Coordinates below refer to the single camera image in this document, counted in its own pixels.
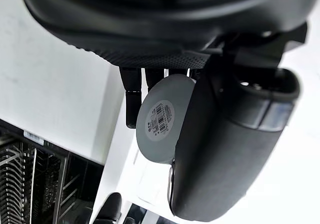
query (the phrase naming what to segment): black plastic housing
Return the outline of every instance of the black plastic housing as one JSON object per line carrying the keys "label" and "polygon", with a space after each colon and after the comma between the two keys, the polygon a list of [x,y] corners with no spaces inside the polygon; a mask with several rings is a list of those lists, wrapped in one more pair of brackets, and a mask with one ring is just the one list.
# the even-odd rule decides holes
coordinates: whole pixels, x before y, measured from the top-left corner
{"label": "black plastic housing", "polygon": [[239,71],[230,64],[212,57],[188,106],[169,201],[182,219],[212,221],[245,195],[299,96],[298,80],[288,70],[273,71],[270,79],[272,70]]}

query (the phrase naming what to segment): black mount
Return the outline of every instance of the black mount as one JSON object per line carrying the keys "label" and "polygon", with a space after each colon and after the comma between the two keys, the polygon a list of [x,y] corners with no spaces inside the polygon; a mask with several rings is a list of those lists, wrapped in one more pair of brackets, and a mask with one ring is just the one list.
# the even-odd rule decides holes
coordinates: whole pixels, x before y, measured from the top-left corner
{"label": "black mount", "polygon": [[304,24],[268,37],[230,36],[223,52],[211,55],[175,147],[169,198],[175,216],[209,222],[246,194],[299,96],[296,76],[278,65],[306,31]]}
{"label": "black mount", "polygon": [[[211,53],[212,56],[222,55],[228,60],[229,64],[232,64],[233,71],[243,77],[244,80],[251,80],[252,85],[256,85],[259,88],[257,86],[259,82],[263,83],[264,86],[268,86],[267,83],[272,82],[284,52],[304,44],[306,32],[307,24],[304,23],[298,28],[284,33],[264,32],[260,35],[250,33],[228,34],[216,38],[204,53]],[[211,62],[209,60],[204,69],[191,70],[190,76],[198,80],[202,71],[208,72],[208,66],[211,66],[209,64]],[[126,125],[135,129],[142,104],[141,69],[120,67],[120,73],[126,93]],[[169,70],[169,75],[175,73],[187,74],[187,69]],[[150,90],[163,79],[164,71],[160,68],[146,68],[145,76]]]}

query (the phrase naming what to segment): metal grille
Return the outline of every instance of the metal grille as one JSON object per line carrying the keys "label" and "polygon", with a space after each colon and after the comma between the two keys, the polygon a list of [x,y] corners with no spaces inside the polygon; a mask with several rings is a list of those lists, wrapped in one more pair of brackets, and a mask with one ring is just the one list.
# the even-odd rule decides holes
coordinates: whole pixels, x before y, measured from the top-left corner
{"label": "metal grille", "polygon": [[30,224],[37,151],[11,137],[0,144],[0,223]]}
{"label": "metal grille", "polygon": [[45,223],[53,218],[61,161],[37,150],[34,172],[32,222]]}

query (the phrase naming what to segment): round label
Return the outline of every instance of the round label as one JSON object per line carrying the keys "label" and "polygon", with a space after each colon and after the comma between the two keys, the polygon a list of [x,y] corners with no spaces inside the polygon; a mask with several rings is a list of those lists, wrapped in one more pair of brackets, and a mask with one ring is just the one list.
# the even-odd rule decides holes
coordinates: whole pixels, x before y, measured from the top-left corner
{"label": "round label", "polygon": [[148,112],[145,133],[150,140],[160,141],[169,134],[174,121],[174,106],[167,100],[161,100]]}

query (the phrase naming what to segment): barcode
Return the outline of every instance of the barcode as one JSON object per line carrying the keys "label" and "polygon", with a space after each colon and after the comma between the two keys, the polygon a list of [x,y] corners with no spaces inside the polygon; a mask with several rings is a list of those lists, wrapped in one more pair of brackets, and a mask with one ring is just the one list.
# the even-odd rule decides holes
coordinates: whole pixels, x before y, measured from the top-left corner
{"label": "barcode", "polygon": [[28,138],[28,139],[36,142],[36,143],[39,143],[39,144],[41,144],[41,145],[44,145],[44,143],[45,143],[44,139],[40,138],[39,136],[37,136],[37,135],[35,135],[35,134],[29,133],[29,132],[27,132],[27,131],[24,131],[24,132],[23,132],[23,135],[24,135],[26,138]]}
{"label": "barcode", "polygon": [[155,111],[156,111],[156,117],[158,119],[159,131],[163,133],[166,130],[166,123],[165,123],[164,112],[162,110],[162,103],[156,107]]}
{"label": "barcode", "polygon": [[32,134],[32,133],[28,133],[28,137],[29,138],[32,138],[32,139],[35,139],[35,140],[40,140],[40,137],[36,136],[35,134]]}

